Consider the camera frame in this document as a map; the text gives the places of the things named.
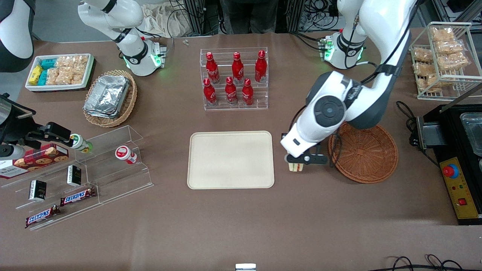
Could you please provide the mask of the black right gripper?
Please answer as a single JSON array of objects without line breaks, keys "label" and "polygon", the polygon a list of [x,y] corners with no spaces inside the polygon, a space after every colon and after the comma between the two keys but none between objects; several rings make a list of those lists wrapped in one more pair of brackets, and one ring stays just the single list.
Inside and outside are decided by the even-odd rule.
[{"label": "black right gripper", "polygon": [[[9,96],[1,95],[1,143],[29,146],[32,149],[40,149],[47,143],[68,148],[73,146],[69,129],[55,122],[38,127],[33,119],[36,111],[10,100]],[[29,137],[29,133],[36,131],[37,128],[43,138]]]}]

